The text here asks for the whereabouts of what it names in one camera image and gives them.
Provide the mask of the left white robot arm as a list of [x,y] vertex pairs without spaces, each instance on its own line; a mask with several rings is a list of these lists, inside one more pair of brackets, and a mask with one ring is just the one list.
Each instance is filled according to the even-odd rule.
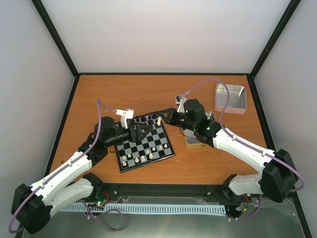
[[15,189],[11,214],[30,234],[39,232],[65,206],[82,198],[99,199],[103,182],[88,170],[108,155],[108,148],[125,141],[142,141],[153,127],[126,122],[118,127],[111,117],[100,117],[94,131],[78,150],[53,172],[31,185]]

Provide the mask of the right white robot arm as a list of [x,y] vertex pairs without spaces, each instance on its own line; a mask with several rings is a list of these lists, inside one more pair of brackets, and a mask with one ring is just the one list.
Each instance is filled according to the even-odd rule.
[[180,104],[178,109],[168,108],[159,112],[169,125],[192,131],[202,144],[223,150],[242,160],[257,171],[255,175],[233,175],[225,182],[223,194],[263,194],[270,200],[281,203],[292,191],[299,179],[290,154],[280,149],[275,152],[241,138],[206,115],[204,106],[197,99]]

